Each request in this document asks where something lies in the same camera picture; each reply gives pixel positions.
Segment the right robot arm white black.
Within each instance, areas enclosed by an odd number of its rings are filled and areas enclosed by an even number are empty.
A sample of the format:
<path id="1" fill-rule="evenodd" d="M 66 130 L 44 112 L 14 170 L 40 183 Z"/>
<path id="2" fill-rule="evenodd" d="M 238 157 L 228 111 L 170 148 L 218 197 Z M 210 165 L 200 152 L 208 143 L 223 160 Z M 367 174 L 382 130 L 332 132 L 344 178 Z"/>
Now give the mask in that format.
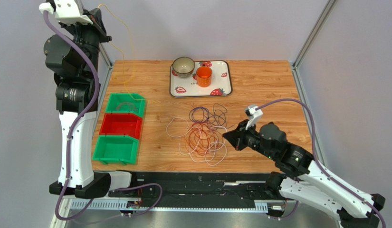
<path id="1" fill-rule="evenodd" d="M 287 141 L 286 133 L 268 123 L 256 131 L 247 120 L 223 137 L 237 150 L 247 147 L 275 162 L 281 172 L 272 172 L 265 191 L 272 199 L 287 198 L 318 209 L 344 228 L 386 227 L 380 211 L 385 198 L 368 194 L 339 179 L 319 164 L 313 154 Z"/>

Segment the orange translucent cup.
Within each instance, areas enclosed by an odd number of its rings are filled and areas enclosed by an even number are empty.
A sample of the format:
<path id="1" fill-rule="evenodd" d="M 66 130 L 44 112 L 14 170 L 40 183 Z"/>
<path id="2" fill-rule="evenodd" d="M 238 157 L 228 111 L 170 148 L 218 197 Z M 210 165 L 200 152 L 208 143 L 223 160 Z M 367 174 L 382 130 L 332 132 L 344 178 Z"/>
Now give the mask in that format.
<path id="1" fill-rule="evenodd" d="M 208 66 L 201 66 L 196 71 L 197 84 L 200 87 L 208 87 L 212 81 L 212 69 Z"/>

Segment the strawberry pattern white tray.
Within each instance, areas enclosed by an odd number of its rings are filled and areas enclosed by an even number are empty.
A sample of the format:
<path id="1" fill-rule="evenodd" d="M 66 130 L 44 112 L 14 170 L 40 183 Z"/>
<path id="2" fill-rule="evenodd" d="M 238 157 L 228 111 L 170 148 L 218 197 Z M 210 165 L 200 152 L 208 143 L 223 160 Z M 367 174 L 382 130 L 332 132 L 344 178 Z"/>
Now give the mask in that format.
<path id="1" fill-rule="evenodd" d="M 197 73 L 200 67 L 210 68 L 211 76 L 201 78 Z M 170 94 L 176 98 L 227 96 L 232 94 L 233 86 L 229 64 L 224 60 L 195 62 L 194 71 L 182 77 L 170 67 Z"/>

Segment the beige ceramic bowl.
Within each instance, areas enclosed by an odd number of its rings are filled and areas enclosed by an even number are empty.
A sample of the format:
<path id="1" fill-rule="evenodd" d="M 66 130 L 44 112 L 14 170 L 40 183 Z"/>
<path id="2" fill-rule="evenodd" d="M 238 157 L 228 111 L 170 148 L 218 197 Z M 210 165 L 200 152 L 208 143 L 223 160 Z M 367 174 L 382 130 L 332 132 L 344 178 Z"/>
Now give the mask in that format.
<path id="1" fill-rule="evenodd" d="M 179 57 L 172 63 L 172 73 L 174 76 L 189 77 L 195 69 L 195 62 L 190 57 Z"/>

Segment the green bin near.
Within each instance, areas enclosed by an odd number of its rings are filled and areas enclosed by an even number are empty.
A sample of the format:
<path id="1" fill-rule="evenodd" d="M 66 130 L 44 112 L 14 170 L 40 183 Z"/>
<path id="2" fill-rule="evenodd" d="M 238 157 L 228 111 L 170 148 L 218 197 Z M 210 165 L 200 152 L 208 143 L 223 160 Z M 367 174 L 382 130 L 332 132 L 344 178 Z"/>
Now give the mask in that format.
<path id="1" fill-rule="evenodd" d="M 127 135 L 100 135 L 92 159 L 104 165 L 135 164 L 139 140 Z"/>

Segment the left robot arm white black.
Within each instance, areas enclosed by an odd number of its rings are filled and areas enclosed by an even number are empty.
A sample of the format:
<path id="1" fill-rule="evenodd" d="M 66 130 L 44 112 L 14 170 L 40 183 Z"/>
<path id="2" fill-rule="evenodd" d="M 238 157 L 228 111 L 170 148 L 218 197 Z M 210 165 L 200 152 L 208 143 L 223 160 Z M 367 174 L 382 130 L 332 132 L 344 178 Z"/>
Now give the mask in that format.
<path id="1" fill-rule="evenodd" d="M 127 171 L 94 171 L 91 162 L 93 127 L 100 90 L 97 74 L 100 45 L 112 40 L 95 8 L 80 12 L 81 22 L 60 22 L 71 34 L 59 29 L 47 39 L 43 51 L 45 64 L 54 73 L 56 110 L 62 127 L 62 162 L 58 179 L 50 184 L 54 195 L 73 195 L 81 199 L 105 196 L 112 190 L 129 187 Z"/>

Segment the green bin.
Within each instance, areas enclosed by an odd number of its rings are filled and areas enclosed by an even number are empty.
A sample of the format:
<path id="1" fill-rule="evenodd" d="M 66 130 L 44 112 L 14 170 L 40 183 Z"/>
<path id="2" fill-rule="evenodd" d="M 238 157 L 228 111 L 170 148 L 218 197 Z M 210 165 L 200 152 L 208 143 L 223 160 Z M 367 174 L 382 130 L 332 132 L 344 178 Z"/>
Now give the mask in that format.
<path id="1" fill-rule="evenodd" d="M 127 135 L 100 135 L 92 159 L 104 165 L 135 164 L 139 140 Z"/>
<path id="2" fill-rule="evenodd" d="M 111 93 L 106 113 L 145 115 L 146 99 L 137 93 Z"/>

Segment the red bin middle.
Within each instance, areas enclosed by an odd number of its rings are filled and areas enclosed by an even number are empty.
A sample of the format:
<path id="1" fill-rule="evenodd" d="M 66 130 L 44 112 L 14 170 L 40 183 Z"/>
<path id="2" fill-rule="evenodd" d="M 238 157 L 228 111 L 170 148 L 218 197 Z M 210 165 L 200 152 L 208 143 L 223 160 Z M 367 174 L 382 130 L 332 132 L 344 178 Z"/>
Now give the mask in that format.
<path id="1" fill-rule="evenodd" d="M 106 113 L 99 135 L 120 135 L 140 139 L 143 119 L 133 113 Z"/>

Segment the green bin far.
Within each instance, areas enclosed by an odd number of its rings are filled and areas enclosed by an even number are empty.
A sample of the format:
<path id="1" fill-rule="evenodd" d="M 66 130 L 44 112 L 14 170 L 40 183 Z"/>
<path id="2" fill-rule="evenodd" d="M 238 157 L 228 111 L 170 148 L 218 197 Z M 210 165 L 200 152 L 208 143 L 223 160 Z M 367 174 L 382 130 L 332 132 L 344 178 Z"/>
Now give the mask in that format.
<path id="1" fill-rule="evenodd" d="M 146 99 L 137 93 L 111 93 L 106 113 L 145 115 Z"/>

